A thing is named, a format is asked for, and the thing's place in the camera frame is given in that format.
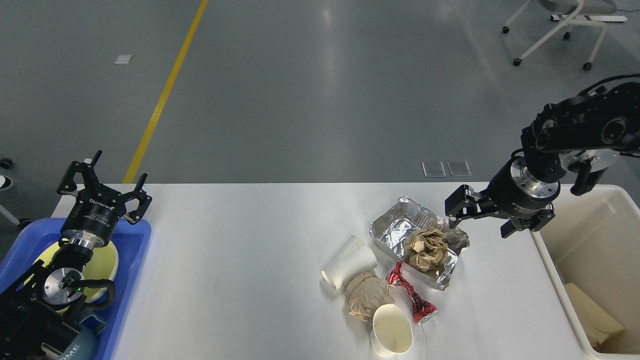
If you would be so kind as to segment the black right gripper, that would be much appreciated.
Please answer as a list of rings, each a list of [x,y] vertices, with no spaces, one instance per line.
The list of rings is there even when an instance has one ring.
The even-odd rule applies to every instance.
[[[540,231],[555,217],[553,201],[560,194],[561,166],[557,157],[512,157],[479,193],[462,184],[445,199],[451,230],[468,219],[498,217],[503,239],[517,231]]]

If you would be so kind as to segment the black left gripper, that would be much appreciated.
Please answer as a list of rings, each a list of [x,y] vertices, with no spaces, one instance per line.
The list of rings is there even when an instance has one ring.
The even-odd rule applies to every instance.
[[[107,246],[119,219],[124,218],[131,225],[139,223],[153,201],[144,189],[148,174],[140,175],[132,191],[121,194],[110,190],[103,199],[103,185],[94,169],[102,153],[102,150],[96,151],[89,162],[71,162],[56,189],[58,195],[75,198],[74,206],[62,225],[61,238],[68,244],[87,249]],[[82,190],[78,190],[75,180],[78,174],[84,185]],[[127,210],[126,203],[134,200],[137,207]]]

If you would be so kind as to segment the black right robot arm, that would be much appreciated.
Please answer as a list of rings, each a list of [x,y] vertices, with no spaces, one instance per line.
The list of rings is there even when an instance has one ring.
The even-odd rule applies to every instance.
[[[539,231],[554,218],[561,180],[576,173],[570,192],[594,189],[618,157],[639,157],[639,75],[599,80],[576,96],[546,104],[521,131],[521,147],[475,191],[463,184],[445,199],[448,227],[467,219],[505,219],[506,239],[517,231]]]

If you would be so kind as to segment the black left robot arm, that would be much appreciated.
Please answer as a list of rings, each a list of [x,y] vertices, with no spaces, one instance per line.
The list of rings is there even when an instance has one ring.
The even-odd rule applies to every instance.
[[[110,360],[149,248],[153,198],[141,174],[122,193],[98,179],[102,155],[73,161],[57,188],[64,218],[26,225],[1,264],[3,360]]]

